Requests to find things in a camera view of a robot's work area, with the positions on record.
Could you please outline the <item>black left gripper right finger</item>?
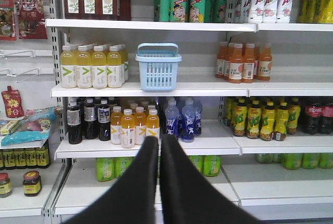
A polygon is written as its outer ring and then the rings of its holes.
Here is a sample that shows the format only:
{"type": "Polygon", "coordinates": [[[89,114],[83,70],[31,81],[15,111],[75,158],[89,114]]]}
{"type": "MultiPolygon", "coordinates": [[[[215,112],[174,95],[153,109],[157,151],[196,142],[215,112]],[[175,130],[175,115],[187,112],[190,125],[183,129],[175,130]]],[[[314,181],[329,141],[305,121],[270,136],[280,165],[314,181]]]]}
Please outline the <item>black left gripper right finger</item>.
{"type": "Polygon", "coordinates": [[[162,137],[160,163],[164,223],[261,223],[210,184],[174,136],[162,137]]]}

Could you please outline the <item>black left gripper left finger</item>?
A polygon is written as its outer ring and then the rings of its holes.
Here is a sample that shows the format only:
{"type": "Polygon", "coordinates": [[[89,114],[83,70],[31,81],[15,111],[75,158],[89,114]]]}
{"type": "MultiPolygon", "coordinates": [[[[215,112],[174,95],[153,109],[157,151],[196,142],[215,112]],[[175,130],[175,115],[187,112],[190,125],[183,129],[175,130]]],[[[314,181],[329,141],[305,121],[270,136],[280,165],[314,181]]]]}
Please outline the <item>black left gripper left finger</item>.
{"type": "Polygon", "coordinates": [[[158,139],[146,137],[113,186],[65,223],[155,223],[158,150],[158,139]]]}

